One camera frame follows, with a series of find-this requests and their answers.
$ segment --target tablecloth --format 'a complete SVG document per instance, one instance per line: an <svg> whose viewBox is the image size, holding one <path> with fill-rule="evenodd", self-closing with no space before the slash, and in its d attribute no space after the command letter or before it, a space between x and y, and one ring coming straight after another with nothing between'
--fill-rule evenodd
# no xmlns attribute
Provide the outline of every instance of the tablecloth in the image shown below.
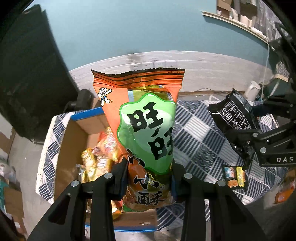
<svg viewBox="0 0 296 241"><path fill-rule="evenodd" d="M200 180L215 183L223 178L222 165L243 165L243 160L231 148L229 142L218 129L207 111L209 104L218 101L178 101L175 125L172 132L174 140L174 159L182 164L186 171ZM37 180L36 193L53 203L54 181L57 158L70 112L52 119L42 150ZM259 118L263 132L276 128L270 115ZM284 167L260 167L257 156L253 158L247 170L249 186L246 191L235 190L235 194L244 203L251 203L262 197L274 185L278 185L287 173ZM157 229L171 229L183 224L184 203L176 203L158 208ZM206 220L210 220L208 200L205 200Z"/></svg>

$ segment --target teal wall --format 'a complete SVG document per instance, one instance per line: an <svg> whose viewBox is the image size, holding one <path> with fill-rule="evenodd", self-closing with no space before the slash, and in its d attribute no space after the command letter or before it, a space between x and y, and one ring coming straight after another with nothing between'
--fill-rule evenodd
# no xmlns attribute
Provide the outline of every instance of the teal wall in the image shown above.
<svg viewBox="0 0 296 241"><path fill-rule="evenodd" d="M163 50L219 53L261 65L267 58L267 44L257 37L202 15L216 11L216 0L35 0L30 6L34 4L46 11L69 70Z"/></svg>

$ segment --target checkered patterned tablecloth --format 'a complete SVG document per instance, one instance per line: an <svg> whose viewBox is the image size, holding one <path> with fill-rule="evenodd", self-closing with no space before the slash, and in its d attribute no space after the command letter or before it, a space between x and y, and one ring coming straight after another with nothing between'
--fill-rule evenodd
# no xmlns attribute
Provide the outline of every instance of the checkered patterned tablecloth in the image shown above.
<svg viewBox="0 0 296 241"><path fill-rule="evenodd" d="M243 160L231 148L229 142L214 123L207 111L209 104L218 101L178 101L173 129L174 159L186 171L199 179L215 183L223 178L222 165L243 165ZM40 158L36 181L36 193L53 203L54 181L60 144L70 119L76 112L55 116L49 128ZM270 115L261 117L259 124L263 132L275 129ZM284 178L287 168L260 167L257 156L247 171L249 187L246 191L235 190L244 204L262 197ZM184 203L158 208L158 230L182 226ZM206 219L210 220L209 203L205 201Z"/></svg>

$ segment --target wooden shelf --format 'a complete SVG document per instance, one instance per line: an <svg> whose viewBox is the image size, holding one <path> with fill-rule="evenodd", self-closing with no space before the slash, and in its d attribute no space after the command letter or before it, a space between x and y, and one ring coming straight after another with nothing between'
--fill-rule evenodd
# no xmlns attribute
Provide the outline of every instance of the wooden shelf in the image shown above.
<svg viewBox="0 0 296 241"><path fill-rule="evenodd" d="M202 12L202 14L204 16L207 16L207 17L211 17L211 18L216 18L216 19L219 19L219 20L222 20L224 22L228 22L232 25L235 25L247 32L249 32L250 34L253 34L254 36L256 36L257 38L261 39L263 42L265 42L266 44L268 44L268 41L267 41L267 37L265 37L264 35L260 35L254 31L252 31L252 29L248 28L248 27L245 27L244 25L238 23L238 21L234 21L232 19L229 19L229 18L226 18L226 17L223 17L221 15L218 15L218 14L215 14L215 13L211 13L211 12Z"/></svg>

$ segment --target orange package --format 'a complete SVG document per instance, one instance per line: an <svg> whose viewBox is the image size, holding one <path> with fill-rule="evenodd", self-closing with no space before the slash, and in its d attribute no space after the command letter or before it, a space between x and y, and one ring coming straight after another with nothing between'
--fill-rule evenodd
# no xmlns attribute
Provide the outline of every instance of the orange package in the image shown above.
<svg viewBox="0 0 296 241"><path fill-rule="evenodd" d="M92 72L95 91L117 145L129 161L129 184L122 210L143 212L172 204L171 134L185 70Z"/></svg>

